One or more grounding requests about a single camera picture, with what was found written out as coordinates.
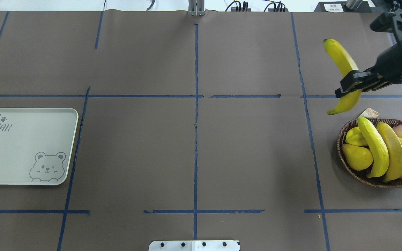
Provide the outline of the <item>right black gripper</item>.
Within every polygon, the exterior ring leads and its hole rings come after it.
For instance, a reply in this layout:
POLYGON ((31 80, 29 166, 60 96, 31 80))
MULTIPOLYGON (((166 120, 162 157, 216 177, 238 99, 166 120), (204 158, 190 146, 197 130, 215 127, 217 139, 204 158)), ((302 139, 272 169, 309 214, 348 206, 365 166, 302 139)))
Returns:
POLYGON ((351 70, 340 81, 335 97, 343 98, 358 90, 370 92, 382 88, 385 83, 376 80, 375 75, 385 82, 402 84, 402 45, 394 45, 381 53, 371 71, 351 70))

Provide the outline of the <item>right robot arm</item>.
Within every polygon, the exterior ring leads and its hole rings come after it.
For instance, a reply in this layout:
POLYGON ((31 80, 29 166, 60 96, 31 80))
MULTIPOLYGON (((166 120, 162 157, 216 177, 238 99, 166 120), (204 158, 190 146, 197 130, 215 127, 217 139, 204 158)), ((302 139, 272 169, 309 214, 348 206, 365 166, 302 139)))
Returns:
POLYGON ((363 71, 358 69, 353 58, 337 40, 325 39, 323 45, 342 75, 340 88, 335 91, 340 101, 327 111, 329 115, 353 109, 363 92, 402 84, 401 37, 397 37, 397 43, 378 56, 374 66, 363 71))

